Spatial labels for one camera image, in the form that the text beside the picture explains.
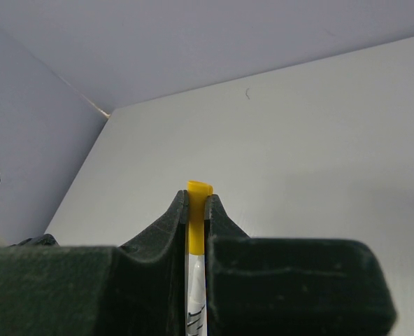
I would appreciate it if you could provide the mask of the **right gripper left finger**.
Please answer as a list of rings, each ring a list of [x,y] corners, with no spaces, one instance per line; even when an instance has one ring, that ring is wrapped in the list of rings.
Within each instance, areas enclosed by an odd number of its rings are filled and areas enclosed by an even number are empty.
[[[184,335],[188,196],[121,246],[0,247],[0,335]]]

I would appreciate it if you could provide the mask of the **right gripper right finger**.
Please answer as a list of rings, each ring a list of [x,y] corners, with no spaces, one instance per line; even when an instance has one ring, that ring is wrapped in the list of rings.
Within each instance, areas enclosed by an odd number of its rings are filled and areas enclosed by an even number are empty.
[[[249,237],[205,205],[209,335],[388,335],[397,312],[373,251],[349,239]]]

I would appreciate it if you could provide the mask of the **yellow marker pen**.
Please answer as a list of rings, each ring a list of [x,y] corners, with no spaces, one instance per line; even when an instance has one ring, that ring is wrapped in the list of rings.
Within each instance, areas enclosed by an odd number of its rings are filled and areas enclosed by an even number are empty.
[[[194,259],[187,301],[187,335],[203,335],[206,317],[206,278],[203,255]]]

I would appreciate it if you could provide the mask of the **yellow pen cap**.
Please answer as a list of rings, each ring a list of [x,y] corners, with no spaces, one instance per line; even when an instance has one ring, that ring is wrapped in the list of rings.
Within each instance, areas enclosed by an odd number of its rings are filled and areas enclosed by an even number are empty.
[[[189,252],[195,256],[204,254],[204,212],[213,187],[200,181],[188,181],[189,197]]]

